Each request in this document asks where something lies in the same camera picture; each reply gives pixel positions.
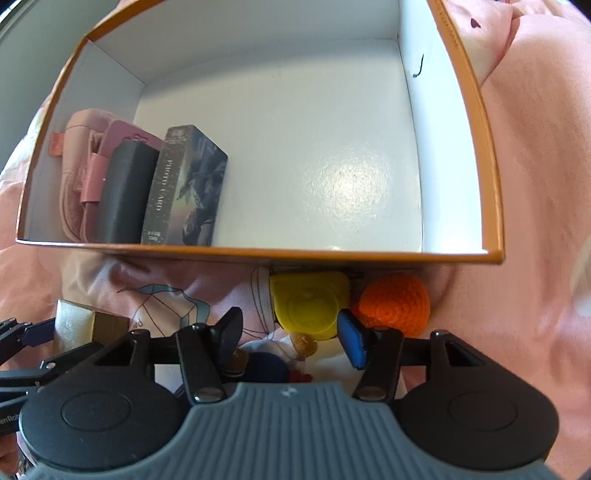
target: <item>pink pouch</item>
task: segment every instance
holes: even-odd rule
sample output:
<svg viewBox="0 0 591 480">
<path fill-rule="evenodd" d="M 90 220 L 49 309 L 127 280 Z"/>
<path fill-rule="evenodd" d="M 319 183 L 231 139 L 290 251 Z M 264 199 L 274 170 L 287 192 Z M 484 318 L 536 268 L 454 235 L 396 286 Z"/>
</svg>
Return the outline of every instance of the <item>pink pouch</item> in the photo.
<svg viewBox="0 0 591 480">
<path fill-rule="evenodd" d="M 112 113 L 96 108 L 74 113 L 63 134 L 52 135 L 50 154 L 62 157 L 60 216 L 74 242 L 93 242 L 96 214 L 113 150 L 123 140 L 160 150 L 162 141 Z"/>
</svg>

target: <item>logo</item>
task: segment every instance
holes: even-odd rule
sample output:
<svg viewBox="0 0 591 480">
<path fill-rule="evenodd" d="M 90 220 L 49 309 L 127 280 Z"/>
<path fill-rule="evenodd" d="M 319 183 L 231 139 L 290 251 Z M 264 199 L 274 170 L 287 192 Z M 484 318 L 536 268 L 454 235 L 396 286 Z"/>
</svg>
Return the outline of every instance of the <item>logo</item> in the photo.
<svg viewBox="0 0 591 480">
<path fill-rule="evenodd" d="M 7 423 L 10 423 L 12 421 L 17 421 L 18 420 L 18 415 L 8 415 L 6 417 L 4 417 L 3 419 L 0 419 L 0 425 L 5 425 Z"/>
<path fill-rule="evenodd" d="M 285 398 L 291 398 L 297 394 L 298 390 L 294 387 L 285 387 L 283 390 L 281 390 L 281 395 L 283 395 Z"/>
</svg>

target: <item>pink strap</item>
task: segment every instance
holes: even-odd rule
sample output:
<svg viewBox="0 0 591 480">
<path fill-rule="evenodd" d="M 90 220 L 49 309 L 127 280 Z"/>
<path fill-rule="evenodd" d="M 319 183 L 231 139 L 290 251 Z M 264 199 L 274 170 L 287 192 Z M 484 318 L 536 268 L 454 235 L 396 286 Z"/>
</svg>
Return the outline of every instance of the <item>pink strap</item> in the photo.
<svg viewBox="0 0 591 480">
<path fill-rule="evenodd" d="M 88 159 L 88 168 L 82 185 L 80 202 L 100 202 L 103 193 L 103 184 L 109 169 L 109 159 L 97 153 L 91 153 Z"/>
<path fill-rule="evenodd" d="M 84 214 L 80 224 L 80 238 L 83 242 L 94 243 L 96 222 L 99 217 L 99 204 L 97 202 L 86 202 L 83 204 Z"/>
<path fill-rule="evenodd" d="M 61 157 L 64 153 L 64 132 L 52 132 L 49 137 L 50 157 Z"/>
</svg>

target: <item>cardboard box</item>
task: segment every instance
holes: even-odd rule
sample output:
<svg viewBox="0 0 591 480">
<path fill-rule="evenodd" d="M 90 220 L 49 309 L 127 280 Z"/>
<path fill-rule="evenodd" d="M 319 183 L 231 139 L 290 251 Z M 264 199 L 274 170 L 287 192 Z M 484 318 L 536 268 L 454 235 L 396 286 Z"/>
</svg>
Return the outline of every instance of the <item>cardboard box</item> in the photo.
<svg viewBox="0 0 591 480">
<path fill-rule="evenodd" d="M 89 342 L 110 345 L 129 330 L 130 320 L 95 307 L 59 299 L 53 353 L 64 353 Z"/>
<path fill-rule="evenodd" d="M 73 244 L 51 133 L 101 108 L 229 156 L 212 247 Z M 501 190 L 478 83 L 442 0 L 138 0 L 64 68 L 17 241 L 257 262 L 501 262 Z"/>
</svg>

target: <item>black round pad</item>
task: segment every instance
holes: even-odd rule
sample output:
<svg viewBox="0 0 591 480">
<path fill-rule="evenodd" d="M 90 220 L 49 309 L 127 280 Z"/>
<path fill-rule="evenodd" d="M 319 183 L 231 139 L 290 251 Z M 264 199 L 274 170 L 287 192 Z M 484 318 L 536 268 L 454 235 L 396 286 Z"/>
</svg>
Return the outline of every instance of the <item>black round pad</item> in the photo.
<svg viewBox="0 0 591 480">
<path fill-rule="evenodd" d="M 400 400 L 396 417 L 426 452 L 480 471 L 510 470 L 543 459 L 558 432 L 550 401 L 514 375 L 460 374 L 427 381 Z"/>
<path fill-rule="evenodd" d="M 157 452 L 183 420 L 178 399 L 134 369 L 92 367 L 34 395 L 21 410 L 20 429 L 44 463 L 106 471 Z"/>
</svg>

